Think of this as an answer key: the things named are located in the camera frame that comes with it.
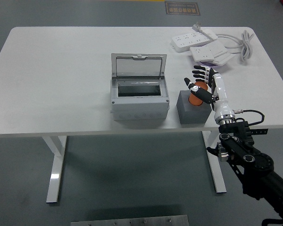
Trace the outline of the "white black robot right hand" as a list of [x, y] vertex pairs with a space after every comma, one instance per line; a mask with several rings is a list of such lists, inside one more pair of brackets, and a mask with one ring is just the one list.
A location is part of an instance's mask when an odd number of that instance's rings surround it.
[[202, 65], [195, 65], [192, 73], [197, 82], [205, 83], [211, 91], [207, 91], [189, 78], [184, 78], [191, 94], [202, 102], [212, 105], [212, 110], [215, 112], [214, 119], [218, 125], [234, 122], [235, 113], [228, 104], [222, 75], [212, 67]]

